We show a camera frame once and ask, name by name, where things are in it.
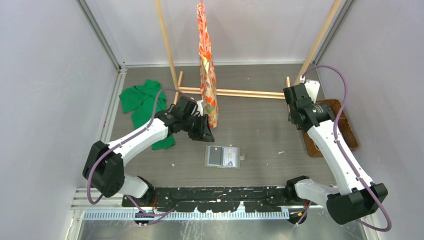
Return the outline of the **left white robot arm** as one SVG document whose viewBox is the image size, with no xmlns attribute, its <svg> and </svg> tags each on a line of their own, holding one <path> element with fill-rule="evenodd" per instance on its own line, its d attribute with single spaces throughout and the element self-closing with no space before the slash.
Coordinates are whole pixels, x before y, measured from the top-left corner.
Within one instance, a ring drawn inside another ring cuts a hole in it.
<svg viewBox="0 0 424 240">
<path fill-rule="evenodd" d="M 105 198 L 129 195 L 141 207 L 148 207 L 154 199 L 152 185 L 142 177 L 126 174 L 125 166 L 151 145 L 180 131 L 193 141 L 214 142 L 205 108 L 204 100 L 181 96 L 176 104 L 156 112 L 126 136 L 109 143 L 95 142 L 82 173 L 88 187 L 97 189 Z"/>
</svg>

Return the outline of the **white credit card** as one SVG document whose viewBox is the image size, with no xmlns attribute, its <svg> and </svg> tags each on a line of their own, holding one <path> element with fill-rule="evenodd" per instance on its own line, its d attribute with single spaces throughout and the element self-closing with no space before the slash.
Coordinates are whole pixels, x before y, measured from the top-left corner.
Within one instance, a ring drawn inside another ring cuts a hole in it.
<svg viewBox="0 0 424 240">
<path fill-rule="evenodd" d="M 224 147 L 222 153 L 222 164 L 224 167 L 236 168 L 238 166 L 238 148 Z"/>
</svg>

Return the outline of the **grey card holder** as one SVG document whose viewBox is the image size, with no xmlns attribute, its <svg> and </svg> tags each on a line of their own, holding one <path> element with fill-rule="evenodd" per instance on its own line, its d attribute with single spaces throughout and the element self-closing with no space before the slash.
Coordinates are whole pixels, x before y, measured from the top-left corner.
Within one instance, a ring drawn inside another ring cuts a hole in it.
<svg viewBox="0 0 424 240">
<path fill-rule="evenodd" d="M 204 166 L 207 168 L 239 169 L 246 155 L 235 146 L 208 145 L 205 148 Z"/>
</svg>

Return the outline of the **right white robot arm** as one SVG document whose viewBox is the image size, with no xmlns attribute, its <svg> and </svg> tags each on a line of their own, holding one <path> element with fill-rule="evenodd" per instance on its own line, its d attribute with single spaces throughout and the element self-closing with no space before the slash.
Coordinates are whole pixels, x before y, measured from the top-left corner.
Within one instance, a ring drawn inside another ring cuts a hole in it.
<svg viewBox="0 0 424 240">
<path fill-rule="evenodd" d="M 333 111 L 325 102 L 314 102 L 310 91 L 303 83 L 283 89 L 289 121 L 317 145 L 336 185 L 317 183 L 302 175 L 286 182 L 285 198 L 291 205 L 308 200 L 323 206 L 337 224 L 344 225 L 375 213 L 388 190 L 361 168 L 340 133 Z"/>
</svg>

